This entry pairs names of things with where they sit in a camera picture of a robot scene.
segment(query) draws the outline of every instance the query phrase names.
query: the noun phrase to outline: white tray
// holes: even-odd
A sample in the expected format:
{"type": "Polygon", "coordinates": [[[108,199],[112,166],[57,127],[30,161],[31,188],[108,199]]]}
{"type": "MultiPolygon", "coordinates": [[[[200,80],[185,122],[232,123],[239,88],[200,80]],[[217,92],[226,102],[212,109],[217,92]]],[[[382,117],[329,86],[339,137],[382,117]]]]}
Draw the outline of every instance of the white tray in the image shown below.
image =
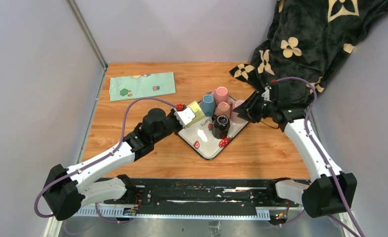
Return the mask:
{"type": "MultiPolygon", "coordinates": [[[[230,97],[229,102],[235,103],[236,100],[230,97]]],[[[230,121],[229,133],[225,140],[216,139],[212,135],[212,125],[213,123],[211,122],[211,117],[205,117],[192,126],[181,130],[178,133],[178,136],[202,158],[212,160],[233,141],[233,139],[246,127],[246,125],[248,125],[248,122],[233,123],[230,121]]]]}

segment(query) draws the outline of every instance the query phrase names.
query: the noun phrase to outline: black mug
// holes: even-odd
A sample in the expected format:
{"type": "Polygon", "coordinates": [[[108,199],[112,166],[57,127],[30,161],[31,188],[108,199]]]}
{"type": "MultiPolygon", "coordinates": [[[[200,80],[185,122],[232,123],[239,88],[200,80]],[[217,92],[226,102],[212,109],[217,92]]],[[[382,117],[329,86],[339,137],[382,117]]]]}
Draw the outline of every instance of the black mug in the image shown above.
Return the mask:
{"type": "Polygon", "coordinates": [[[230,119],[226,115],[213,115],[211,121],[213,122],[213,129],[211,130],[213,136],[216,139],[226,138],[229,133],[230,119]]]}

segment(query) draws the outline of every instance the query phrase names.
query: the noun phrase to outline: blue mug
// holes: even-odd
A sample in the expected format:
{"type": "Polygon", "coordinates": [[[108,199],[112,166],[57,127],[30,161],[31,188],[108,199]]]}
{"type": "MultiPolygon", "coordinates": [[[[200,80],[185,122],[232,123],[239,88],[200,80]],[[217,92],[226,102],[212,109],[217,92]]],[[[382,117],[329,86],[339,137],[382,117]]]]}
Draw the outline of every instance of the blue mug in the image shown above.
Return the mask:
{"type": "Polygon", "coordinates": [[[214,110],[216,110],[216,103],[212,95],[204,95],[200,102],[201,110],[207,117],[213,116],[214,110]]]}

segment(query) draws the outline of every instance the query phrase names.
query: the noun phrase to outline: black wire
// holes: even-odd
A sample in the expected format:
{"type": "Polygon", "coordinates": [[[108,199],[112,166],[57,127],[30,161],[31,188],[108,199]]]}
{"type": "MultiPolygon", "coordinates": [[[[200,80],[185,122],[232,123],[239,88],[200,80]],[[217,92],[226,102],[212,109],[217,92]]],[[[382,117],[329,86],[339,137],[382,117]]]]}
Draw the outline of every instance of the black wire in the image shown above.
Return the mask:
{"type": "Polygon", "coordinates": [[[269,125],[269,124],[266,124],[266,123],[262,122],[262,120],[261,120],[260,122],[263,123],[263,124],[265,124],[265,125],[267,125],[267,126],[270,127],[270,128],[273,128],[273,129],[279,129],[279,128],[280,128],[280,125],[278,125],[278,127],[273,127],[273,126],[271,126],[271,125],[269,125]]]}

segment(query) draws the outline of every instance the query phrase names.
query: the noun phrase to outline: gray floor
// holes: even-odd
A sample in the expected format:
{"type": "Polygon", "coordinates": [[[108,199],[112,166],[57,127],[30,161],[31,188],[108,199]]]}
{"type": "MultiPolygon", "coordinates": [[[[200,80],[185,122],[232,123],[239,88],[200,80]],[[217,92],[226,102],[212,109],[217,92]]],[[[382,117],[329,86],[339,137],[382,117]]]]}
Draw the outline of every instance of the gray floor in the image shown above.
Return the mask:
{"type": "MultiPolygon", "coordinates": [[[[290,218],[299,212],[290,211],[290,218]]],[[[343,237],[342,228],[327,217],[312,219],[303,214],[296,222],[282,228],[270,228],[267,221],[183,220],[183,219],[134,219],[128,224],[113,224],[93,217],[73,217],[64,223],[60,237],[343,237]]]]}

